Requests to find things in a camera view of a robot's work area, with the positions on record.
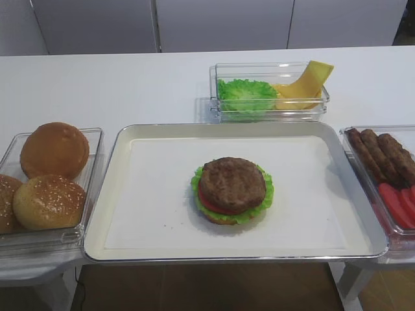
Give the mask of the middle brown patty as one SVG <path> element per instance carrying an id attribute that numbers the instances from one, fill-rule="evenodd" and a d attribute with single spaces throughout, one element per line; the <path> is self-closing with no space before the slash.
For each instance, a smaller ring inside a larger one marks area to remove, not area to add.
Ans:
<path id="1" fill-rule="evenodd" d="M 376 175 L 377 182 L 388 183 L 396 188 L 403 188 L 405 181 L 394 168 L 391 160 L 381 150 L 377 140 L 378 136 L 375 132 L 371 129 L 366 129 L 360 135 L 365 147 L 375 162 L 375 168 L 372 171 Z"/>

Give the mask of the white paper tray liner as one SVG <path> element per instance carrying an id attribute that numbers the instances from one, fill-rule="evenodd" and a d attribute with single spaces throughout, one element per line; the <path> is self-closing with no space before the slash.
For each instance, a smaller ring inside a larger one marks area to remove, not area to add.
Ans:
<path id="1" fill-rule="evenodd" d="M 271 207 L 246 224 L 216 225 L 196 210 L 191 178 L 221 157 L 247 159 L 272 176 Z M 125 165 L 108 249 L 150 258 L 372 252 L 353 196 L 319 137 L 135 140 Z"/>

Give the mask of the green lettuce leaf on burger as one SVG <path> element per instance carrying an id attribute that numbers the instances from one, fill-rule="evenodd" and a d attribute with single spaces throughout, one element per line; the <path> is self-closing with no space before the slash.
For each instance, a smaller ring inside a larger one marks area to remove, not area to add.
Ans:
<path id="1" fill-rule="evenodd" d="M 266 173 L 259 165 L 256 165 L 256 167 L 262 173 L 262 175 L 264 177 L 264 180 L 265 180 L 266 192 L 265 192 L 264 200 L 257 207 L 249 209 L 249 210 L 247 210 L 247 211 L 245 211 L 241 214 L 230 215 L 230 216 L 250 216 L 251 219 L 253 219 L 253 218 L 259 216 L 263 211 L 265 211 L 266 209 L 271 207 L 271 205 L 273 203 L 273 200 L 274 200 L 274 184 L 273 184 L 273 181 L 272 181 L 272 176 L 270 174 Z M 192 191 L 193 191 L 193 194 L 194 194 L 194 197 L 195 197 L 196 207 L 202 214 L 203 213 L 218 214 L 218 213 L 207 210 L 201 204 L 201 201 L 198 198 L 198 184 L 199 184 L 199 181 L 200 181 L 201 177 L 202 177 L 202 167 L 198 167 L 195 170 L 195 174 L 191 179 L 191 188 L 192 188 Z"/>

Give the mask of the green lettuce in container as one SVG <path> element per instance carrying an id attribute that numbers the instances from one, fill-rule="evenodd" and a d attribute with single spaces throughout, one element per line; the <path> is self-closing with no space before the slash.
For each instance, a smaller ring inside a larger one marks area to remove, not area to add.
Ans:
<path id="1" fill-rule="evenodd" d="M 217 91 L 223 111 L 272 110 L 278 99 L 278 92 L 269 83 L 249 79 L 219 79 Z"/>

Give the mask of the clear bun container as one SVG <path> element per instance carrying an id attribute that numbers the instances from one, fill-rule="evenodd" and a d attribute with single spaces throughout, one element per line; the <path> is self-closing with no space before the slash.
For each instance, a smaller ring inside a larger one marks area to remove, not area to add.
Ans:
<path id="1" fill-rule="evenodd" d="M 83 246 L 86 228 L 98 196 L 102 181 L 104 153 L 102 141 L 104 132 L 100 128 L 84 128 L 81 132 L 89 143 L 89 157 L 82 172 L 75 178 L 86 192 L 86 202 L 82 217 L 74 227 L 42 229 L 31 231 L 22 229 L 1 234 L 1 256 L 11 257 L 47 251 L 65 251 Z"/>

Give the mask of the left brown patty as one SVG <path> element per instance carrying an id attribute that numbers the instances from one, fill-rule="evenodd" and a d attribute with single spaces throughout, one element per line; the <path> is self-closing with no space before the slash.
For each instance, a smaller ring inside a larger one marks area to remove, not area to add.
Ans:
<path id="1" fill-rule="evenodd" d="M 346 131 L 350 145 L 357 153 L 360 161 L 366 167 L 367 171 L 373 176 L 378 183 L 384 183 L 387 178 L 373 159 L 369 149 L 363 143 L 360 132 L 355 128 Z"/>

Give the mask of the left tomato slice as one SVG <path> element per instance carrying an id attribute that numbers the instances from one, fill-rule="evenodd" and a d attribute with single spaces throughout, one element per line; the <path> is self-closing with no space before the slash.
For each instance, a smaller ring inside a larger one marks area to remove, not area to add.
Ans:
<path id="1" fill-rule="evenodd" d="M 414 221 L 409 218 L 399 200 L 401 190 L 397 190 L 387 183 L 382 183 L 378 186 L 378 191 L 395 223 L 402 229 L 414 229 Z"/>

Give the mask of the sesame bun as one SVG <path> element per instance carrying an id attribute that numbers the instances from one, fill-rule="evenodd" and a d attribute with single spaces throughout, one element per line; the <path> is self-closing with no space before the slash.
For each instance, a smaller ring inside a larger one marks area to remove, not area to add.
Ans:
<path id="1" fill-rule="evenodd" d="M 22 182 L 16 178 L 1 174 L 1 234 L 11 233 L 22 229 L 21 224 L 13 212 L 13 199 L 15 192 L 22 186 Z"/>
<path id="2" fill-rule="evenodd" d="M 76 226 L 82 218 L 85 190 L 58 175 L 31 178 L 15 192 L 13 212 L 26 229 L 43 230 Z"/>

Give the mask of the plain bun bottom half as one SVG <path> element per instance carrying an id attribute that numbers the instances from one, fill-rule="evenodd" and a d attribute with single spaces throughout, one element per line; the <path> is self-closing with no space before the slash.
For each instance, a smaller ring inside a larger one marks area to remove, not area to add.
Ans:
<path id="1" fill-rule="evenodd" d="M 42 124 L 26 139 L 20 165 L 28 178 L 48 174 L 75 179 L 89 157 L 89 143 L 76 127 L 63 122 Z"/>

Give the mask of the right brown patty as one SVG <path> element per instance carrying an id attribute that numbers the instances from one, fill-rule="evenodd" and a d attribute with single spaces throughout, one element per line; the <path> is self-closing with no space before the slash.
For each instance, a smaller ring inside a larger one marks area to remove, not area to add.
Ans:
<path id="1" fill-rule="evenodd" d="M 405 180 L 407 185 L 414 185 L 414 160 L 409 151 L 389 133 L 383 133 L 377 138 L 380 149 L 391 161 L 396 172 Z"/>

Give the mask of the flat yellow cheese slice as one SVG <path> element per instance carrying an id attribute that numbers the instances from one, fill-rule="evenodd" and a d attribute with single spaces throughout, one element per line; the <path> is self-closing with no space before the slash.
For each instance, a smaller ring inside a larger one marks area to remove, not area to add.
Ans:
<path id="1" fill-rule="evenodd" d="M 271 86 L 277 91 L 278 98 L 283 98 L 282 95 L 279 94 L 278 87 L 279 84 L 271 84 Z M 316 98 L 321 98 L 322 96 L 322 90 L 320 89 L 318 93 L 316 94 Z M 275 104 L 276 110 L 297 110 L 297 109 L 313 109 L 315 106 L 317 106 L 317 103 L 306 103 L 306 102 L 277 102 Z"/>

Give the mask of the middle tomato slice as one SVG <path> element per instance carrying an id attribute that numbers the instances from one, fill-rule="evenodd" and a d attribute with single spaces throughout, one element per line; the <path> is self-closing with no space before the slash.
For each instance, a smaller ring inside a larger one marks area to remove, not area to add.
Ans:
<path id="1" fill-rule="evenodd" d="M 409 218 L 414 221 L 414 202 L 411 199 L 410 189 L 402 189 L 399 193 L 399 200 L 404 211 L 408 214 Z"/>

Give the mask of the brown patty on burger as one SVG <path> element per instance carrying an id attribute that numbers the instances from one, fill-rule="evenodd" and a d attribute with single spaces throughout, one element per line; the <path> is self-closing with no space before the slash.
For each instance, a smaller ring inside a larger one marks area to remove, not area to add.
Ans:
<path id="1" fill-rule="evenodd" d="M 243 212 L 260 205 L 266 192 L 264 177 L 256 164 L 235 157 L 206 163 L 198 186 L 215 206 Z"/>

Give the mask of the clear patty tomato container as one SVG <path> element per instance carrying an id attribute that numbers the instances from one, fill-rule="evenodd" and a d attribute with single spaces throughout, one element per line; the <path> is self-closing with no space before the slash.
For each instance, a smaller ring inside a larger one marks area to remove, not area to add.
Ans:
<path id="1" fill-rule="evenodd" d="M 381 195 L 378 191 L 378 186 L 381 183 L 376 182 L 373 176 L 367 171 L 366 167 L 360 161 L 357 153 L 350 145 L 346 131 L 355 128 L 360 133 L 363 130 L 371 129 L 375 132 L 377 136 L 380 136 L 383 133 L 389 133 L 393 138 L 395 138 L 404 149 L 410 152 L 411 158 L 414 160 L 414 127 L 413 126 L 355 126 L 344 128 L 340 131 L 341 136 L 343 137 L 343 145 L 345 153 L 356 173 L 358 179 L 369 198 L 372 209 L 382 225 L 386 235 L 390 241 L 390 249 L 393 250 L 403 250 L 403 249 L 413 249 L 414 248 L 414 229 L 402 229 L 395 223 L 395 220 L 392 218 L 385 202 L 383 201 Z M 397 190 L 411 188 L 410 185 L 407 185 L 403 188 L 396 188 Z"/>

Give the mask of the bottom burger bun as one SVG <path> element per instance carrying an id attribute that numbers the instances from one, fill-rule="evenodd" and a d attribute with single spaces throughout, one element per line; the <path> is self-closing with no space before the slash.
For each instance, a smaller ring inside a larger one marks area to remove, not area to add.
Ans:
<path id="1" fill-rule="evenodd" d="M 213 222 L 214 224 L 219 224 L 219 225 L 244 224 L 251 219 L 250 216 L 230 216 L 230 215 L 211 214 L 211 213 L 203 213 L 203 214 L 210 222 Z"/>

